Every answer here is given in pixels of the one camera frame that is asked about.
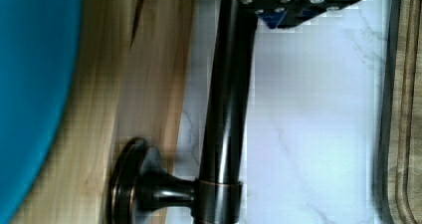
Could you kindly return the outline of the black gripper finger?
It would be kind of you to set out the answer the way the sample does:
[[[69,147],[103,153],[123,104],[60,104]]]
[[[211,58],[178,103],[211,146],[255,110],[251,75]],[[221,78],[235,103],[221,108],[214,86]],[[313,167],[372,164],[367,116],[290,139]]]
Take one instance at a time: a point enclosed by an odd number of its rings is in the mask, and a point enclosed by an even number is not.
[[[240,10],[256,16],[270,29],[290,29],[325,12],[337,11],[361,0],[237,0]]]

